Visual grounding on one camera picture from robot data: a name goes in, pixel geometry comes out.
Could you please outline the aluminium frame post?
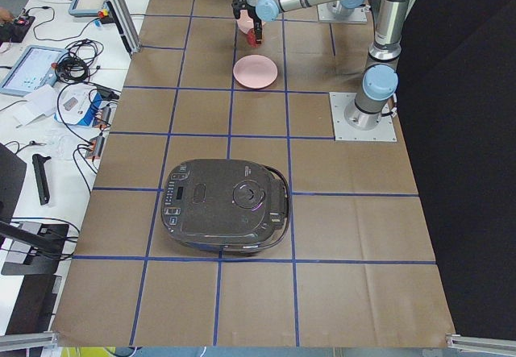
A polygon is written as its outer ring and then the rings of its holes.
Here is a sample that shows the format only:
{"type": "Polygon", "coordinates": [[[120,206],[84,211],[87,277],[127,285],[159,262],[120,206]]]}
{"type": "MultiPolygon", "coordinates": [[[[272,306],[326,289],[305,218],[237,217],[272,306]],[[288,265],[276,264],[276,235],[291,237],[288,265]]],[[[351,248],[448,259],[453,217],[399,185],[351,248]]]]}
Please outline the aluminium frame post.
{"type": "Polygon", "coordinates": [[[105,0],[123,45],[130,56],[141,50],[141,41],[125,0],[105,0]]]}

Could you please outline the grey adapter box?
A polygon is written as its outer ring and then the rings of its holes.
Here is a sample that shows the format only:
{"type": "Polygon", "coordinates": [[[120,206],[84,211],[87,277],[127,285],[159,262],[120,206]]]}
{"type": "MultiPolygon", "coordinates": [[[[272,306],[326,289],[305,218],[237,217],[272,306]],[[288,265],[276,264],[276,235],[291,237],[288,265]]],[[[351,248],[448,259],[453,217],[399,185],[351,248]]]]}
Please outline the grey adapter box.
{"type": "Polygon", "coordinates": [[[99,160],[102,156],[106,138],[104,135],[98,135],[89,141],[86,148],[85,158],[89,160],[99,160]]]}
{"type": "Polygon", "coordinates": [[[94,115],[92,127],[98,128],[99,130],[109,128],[111,125],[110,119],[112,111],[113,109],[111,106],[104,106],[98,109],[94,115]]]}

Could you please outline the near teach pendant tablet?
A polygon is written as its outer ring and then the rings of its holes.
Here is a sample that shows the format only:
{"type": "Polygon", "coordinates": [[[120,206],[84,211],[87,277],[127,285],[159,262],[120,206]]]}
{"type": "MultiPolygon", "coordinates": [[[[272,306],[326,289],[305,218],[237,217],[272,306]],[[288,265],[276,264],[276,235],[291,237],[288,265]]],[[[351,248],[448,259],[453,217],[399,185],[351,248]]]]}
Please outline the near teach pendant tablet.
{"type": "Polygon", "coordinates": [[[28,46],[3,78],[1,93],[24,97],[44,85],[54,86],[57,82],[55,64],[66,54],[62,48],[28,46]]]}

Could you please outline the red yellow apple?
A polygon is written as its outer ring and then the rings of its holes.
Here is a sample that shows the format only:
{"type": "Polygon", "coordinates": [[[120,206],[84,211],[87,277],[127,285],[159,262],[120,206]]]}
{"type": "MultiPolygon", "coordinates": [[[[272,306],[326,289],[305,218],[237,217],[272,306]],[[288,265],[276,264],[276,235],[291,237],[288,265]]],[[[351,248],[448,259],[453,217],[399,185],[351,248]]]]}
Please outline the red yellow apple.
{"type": "Polygon", "coordinates": [[[250,47],[257,48],[260,46],[259,41],[256,39],[256,34],[253,29],[250,29],[246,34],[246,40],[250,47]]]}

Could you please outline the aluminium rail bottom left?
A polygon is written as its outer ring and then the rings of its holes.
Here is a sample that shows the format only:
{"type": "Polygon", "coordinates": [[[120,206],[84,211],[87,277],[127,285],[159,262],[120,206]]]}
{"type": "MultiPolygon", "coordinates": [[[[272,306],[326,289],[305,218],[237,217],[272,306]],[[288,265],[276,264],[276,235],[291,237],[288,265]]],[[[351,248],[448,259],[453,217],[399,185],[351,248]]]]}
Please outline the aluminium rail bottom left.
{"type": "Polygon", "coordinates": [[[8,334],[1,337],[0,351],[14,351],[37,347],[54,346],[58,342],[58,333],[45,331],[30,334],[8,334]]]}

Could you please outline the grey adapter box near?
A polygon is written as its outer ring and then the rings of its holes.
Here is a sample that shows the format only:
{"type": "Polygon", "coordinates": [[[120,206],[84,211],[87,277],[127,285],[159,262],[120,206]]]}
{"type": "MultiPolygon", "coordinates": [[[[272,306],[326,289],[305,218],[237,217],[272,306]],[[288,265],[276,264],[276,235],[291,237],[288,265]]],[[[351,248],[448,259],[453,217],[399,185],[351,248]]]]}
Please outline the grey adapter box near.
{"type": "Polygon", "coordinates": [[[104,135],[98,135],[89,141],[86,148],[85,158],[89,160],[99,160],[102,156],[106,138],[104,135]]]}

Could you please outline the aluminium rail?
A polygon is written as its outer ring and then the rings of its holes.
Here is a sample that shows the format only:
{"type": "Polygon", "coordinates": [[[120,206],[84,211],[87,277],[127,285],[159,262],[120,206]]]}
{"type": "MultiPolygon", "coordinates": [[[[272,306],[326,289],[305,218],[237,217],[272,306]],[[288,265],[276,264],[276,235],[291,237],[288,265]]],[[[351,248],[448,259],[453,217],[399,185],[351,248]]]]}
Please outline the aluminium rail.
{"type": "Polygon", "coordinates": [[[514,354],[515,341],[495,338],[467,337],[459,334],[447,334],[447,345],[450,348],[464,351],[477,351],[494,354],[514,354]]]}
{"type": "Polygon", "coordinates": [[[37,347],[54,346],[58,342],[58,333],[45,331],[30,334],[8,334],[1,337],[0,351],[14,351],[37,347]]]}

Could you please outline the far teach pendant tablet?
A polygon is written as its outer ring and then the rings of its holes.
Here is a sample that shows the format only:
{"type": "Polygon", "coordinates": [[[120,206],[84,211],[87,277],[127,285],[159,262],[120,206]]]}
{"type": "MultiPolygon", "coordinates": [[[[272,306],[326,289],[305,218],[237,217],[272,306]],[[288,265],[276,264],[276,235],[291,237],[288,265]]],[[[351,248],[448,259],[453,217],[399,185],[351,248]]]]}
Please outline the far teach pendant tablet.
{"type": "Polygon", "coordinates": [[[72,0],[69,14],[73,17],[97,17],[98,12],[106,8],[106,0],[72,0]]]}

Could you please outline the teach pendant tablet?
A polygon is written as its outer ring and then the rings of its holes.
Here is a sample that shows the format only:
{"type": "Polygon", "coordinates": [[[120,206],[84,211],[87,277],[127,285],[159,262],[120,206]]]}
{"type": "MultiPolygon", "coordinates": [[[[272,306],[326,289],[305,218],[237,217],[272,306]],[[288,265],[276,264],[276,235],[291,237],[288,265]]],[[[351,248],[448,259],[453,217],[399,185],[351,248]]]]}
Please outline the teach pendant tablet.
{"type": "Polygon", "coordinates": [[[106,8],[106,0],[72,0],[69,14],[73,17],[97,17],[98,12],[106,8]]]}
{"type": "Polygon", "coordinates": [[[62,48],[28,46],[3,78],[1,93],[24,97],[44,85],[54,86],[57,82],[55,64],[66,54],[62,48]]]}

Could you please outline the white paper sheets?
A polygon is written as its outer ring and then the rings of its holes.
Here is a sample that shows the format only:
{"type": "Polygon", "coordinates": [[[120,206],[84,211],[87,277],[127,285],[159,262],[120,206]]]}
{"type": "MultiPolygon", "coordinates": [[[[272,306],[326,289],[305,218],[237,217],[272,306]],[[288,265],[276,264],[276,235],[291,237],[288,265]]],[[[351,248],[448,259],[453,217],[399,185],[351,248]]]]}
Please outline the white paper sheets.
{"type": "Polygon", "coordinates": [[[25,126],[42,115],[48,117],[54,114],[57,95],[50,85],[41,86],[23,98],[26,102],[14,112],[14,118],[19,125],[25,126]]]}

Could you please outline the pink bowl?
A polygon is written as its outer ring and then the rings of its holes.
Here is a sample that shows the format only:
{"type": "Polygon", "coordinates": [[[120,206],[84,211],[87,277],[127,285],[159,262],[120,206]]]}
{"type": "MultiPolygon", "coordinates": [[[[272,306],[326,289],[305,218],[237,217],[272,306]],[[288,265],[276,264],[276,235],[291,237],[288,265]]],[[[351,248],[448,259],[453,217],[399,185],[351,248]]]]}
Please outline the pink bowl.
{"type": "Polygon", "coordinates": [[[248,15],[246,10],[242,10],[240,12],[240,18],[236,20],[237,26],[241,32],[245,35],[249,33],[249,31],[254,29],[254,20],[252,17],[248,15]]]}

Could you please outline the black bar tool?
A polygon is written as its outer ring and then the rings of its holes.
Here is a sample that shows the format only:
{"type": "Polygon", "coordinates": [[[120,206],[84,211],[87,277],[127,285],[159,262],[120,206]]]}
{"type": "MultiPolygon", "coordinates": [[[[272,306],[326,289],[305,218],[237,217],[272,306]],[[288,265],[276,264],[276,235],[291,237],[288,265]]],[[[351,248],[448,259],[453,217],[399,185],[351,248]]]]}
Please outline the black bar tool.
{"type": "Polygon", "coordinates": [[[48,187],[48,179],[44,165],[47,161],[51,159],[51,157],[42,156],[41,154],[34,154],[31,159],[35,171],[35,180],[38,189],[40,204],[47,205],[50,201],[50,191],[48,187]]]}

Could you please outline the black electronics box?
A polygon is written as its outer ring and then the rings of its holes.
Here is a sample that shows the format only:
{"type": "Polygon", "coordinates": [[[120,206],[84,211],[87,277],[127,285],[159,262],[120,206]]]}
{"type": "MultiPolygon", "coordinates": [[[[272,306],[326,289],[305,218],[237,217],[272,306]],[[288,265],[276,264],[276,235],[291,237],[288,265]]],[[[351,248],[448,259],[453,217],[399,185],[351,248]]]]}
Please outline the black electronics box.
{"type": "Polygon", "coordinates": [[[22,43],[35,21],[35,16],[23,16],[13,22],[1,24],[1,43],[22,43]]]}

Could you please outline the blue white box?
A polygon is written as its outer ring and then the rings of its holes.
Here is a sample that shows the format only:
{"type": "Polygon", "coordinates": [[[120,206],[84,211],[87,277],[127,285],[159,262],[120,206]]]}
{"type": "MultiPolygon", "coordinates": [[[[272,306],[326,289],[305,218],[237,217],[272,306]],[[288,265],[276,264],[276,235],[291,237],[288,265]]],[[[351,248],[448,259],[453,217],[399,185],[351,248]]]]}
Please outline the blue white box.
{"type": "Polygon", "coordinates": [[[77,84],[66,88],[58,98],[54,119],[72,126],[90,126],[102,96],[92,85],[77,84]]]}

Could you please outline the dark grey rice cooker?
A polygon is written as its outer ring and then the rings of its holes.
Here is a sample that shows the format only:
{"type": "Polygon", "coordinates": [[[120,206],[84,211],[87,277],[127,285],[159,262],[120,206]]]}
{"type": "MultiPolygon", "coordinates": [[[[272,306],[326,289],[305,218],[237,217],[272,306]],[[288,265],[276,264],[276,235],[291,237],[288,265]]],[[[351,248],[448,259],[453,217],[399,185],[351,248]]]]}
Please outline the dark grey rice cooker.
{"type": "Polygon", "coordinates": [[[195,159],[169,173],[160,217],[178,243],[249,254],[282,241],[291,209],[289,184],[277,169],[248,160],[195,159]]]}

